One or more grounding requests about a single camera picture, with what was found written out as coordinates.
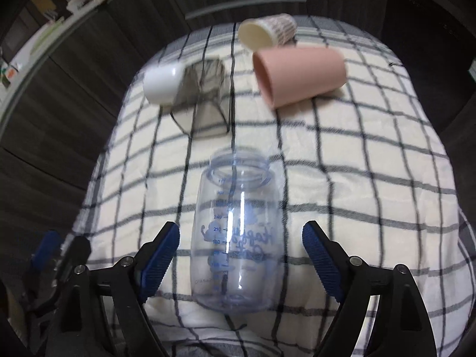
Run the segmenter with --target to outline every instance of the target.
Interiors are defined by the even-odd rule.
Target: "pink cup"
[[[254,52],[261,96],[271,108],[323,94],[346,83],[340,52],[323,47],[275,47]]]

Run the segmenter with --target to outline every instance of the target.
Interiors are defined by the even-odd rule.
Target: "table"
[[[475,299],[476,240],[459,212],[451,164],[413,91],[408,73],[385,45],[355,27],[297,16],[297,46],[338,48],[348,82],[339,90],[271,111],[260,98],[251,53],[239,24],[193,32],[147,65],[220,57],[230,75],[231,131],[191,140],[170,115],[148,104],[143,70],[124,98],[100,155],[75,235],[91,240],[90,268],[134,255],[164,223],[180,225],[181,241],[146,311],[172,355],[309,356],[338,304],[325,295],[301,243],[317,220],[349,255],[393,268],[406,264],[427,306],[439,355],[458,345]],[[208,311],[190,295],[190,238],[202,170],[230,145],[261,149],[281,197],[285,276],[277,307],[246,317]],[[375,316],[370,301],[356,345],[362,355]],[[111,312],[113,329],[117,319]]]

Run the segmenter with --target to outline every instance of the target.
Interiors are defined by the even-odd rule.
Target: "silver bolt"
[[[362,259],[358,256],[353,256],[350,258],[350,263],[354,266],[362,266]]]
[[[84,266],[84,264],[80,264],[79,266],[76,266],[74,268],[74,273],[75,274],[82,274],[84,272],[84,270],[86,269],[86,266]]]
[[[134,258],[131,256],[125,256],[120,260],[120,265],[123,267],[130,266],[134,262]]]

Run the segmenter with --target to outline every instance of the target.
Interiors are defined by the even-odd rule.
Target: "transparent plastic container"
[[[283,275],[275,175],[255,149],[217,151],[202,174],[191,243],[192,297],[227,314],[277,304]]]

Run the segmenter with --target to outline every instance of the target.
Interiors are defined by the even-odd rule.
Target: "plaid cloth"
[[[339,90],[271,111],[260,98],[251,54],[238,24],[193,32],[148,65],[219,56],[230,77],[231,131],[194,139],[148,104],[143,70],[125,95],[110,141],[98,159],[76,235],[91,240],[90,268],[134,255],[166,221],[181,242],[145,307],[172,356],[310,356],[338,304],[326,296],[301,242],[317,220],[349,255],[373,266],[406,264],[431,318],[439,356],[458,345],[475,300],[475,235],[458,213],[451,164],[418,102],[408,73],[385,45],[345,23],[296,17],[298,46],[331,46],[346,58]],[[279,304],[229,317],[190,295],[190,239],[201,173],[219,148],[261,149],[280,184],[284,268]],[[362,355],[378,299],[371,299],[355,355]],[[120,337],[117,319],[112,328]]]

